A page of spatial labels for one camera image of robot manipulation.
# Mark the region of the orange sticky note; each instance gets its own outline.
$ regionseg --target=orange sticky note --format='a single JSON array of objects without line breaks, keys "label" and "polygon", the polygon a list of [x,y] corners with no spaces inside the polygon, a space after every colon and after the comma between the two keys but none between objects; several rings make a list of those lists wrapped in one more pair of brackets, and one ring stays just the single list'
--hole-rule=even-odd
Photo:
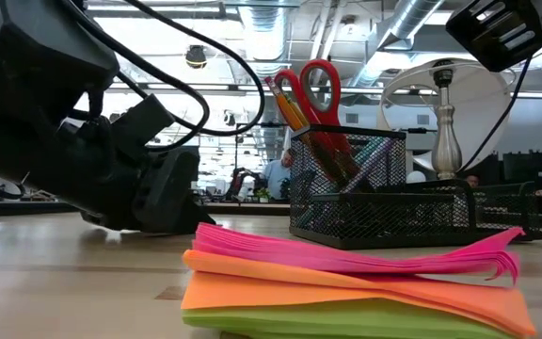
[{"label": "orange sticky note", "polygon": [[183,259],[197,271],[184,309],[384,298],[462,315],[517,335],[535,334],[517,289],[414,277],[360,279],[196,250],[188,250]]}]

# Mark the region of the stack of sticky notes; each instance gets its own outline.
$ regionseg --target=stack of sticky notes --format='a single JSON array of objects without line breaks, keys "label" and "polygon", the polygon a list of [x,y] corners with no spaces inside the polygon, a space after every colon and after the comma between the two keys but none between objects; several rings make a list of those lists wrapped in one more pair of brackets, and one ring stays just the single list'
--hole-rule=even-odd
[{"label": "stack of sticky notes", "polygon": [[194,274],[186,324],[252,339],[522,338],[535,334],[512,288],[417,274],[518,276],[511,229],[441,255],[389,260],[200,224],[183,259]]}]

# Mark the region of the green sticky note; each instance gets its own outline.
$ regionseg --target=green sticky note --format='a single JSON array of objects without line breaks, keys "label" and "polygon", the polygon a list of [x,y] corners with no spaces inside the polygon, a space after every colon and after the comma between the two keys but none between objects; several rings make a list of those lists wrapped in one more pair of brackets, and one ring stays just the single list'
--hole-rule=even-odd
[{"label": "green sticky note", "polygon": [[183,311],[183,322],[254,336],[254,339],[513,338],[460,315],[386,299],[186,310]]}]

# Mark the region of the mesh desk organizer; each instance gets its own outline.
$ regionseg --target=mesh desk organizer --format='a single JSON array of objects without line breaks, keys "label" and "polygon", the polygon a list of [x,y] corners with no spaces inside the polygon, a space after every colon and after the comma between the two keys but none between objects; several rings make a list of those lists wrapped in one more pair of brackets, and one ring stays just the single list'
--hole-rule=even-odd
[{"label": "mesh desk organizer", "polygon": [[[332,160],[315,141],[321,133],[345,136],[351,154]],[[406,184],[405,143],[404,133],[373,129],[296,131],[290,233],[342,250],[468,245],[512,227],[526,233],[518,241],[542,239],[529,184]]]}]

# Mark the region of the man in blue shirt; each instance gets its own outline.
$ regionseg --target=man in blue shirt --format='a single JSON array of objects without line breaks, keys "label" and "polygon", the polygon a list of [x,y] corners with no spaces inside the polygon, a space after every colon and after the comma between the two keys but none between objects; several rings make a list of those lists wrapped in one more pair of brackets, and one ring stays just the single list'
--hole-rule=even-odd
[{"label": "man in blue shirt", "polygon": [[290,180],[290,167],[294,163],[294,159],[290,154],[290,150],[283,153],[281,160],[273,160],[264,169],[263,176],[267,181],[267,189],[271,198],[275,200],[283,199],[281,197],[281,183],[284,180]]}]

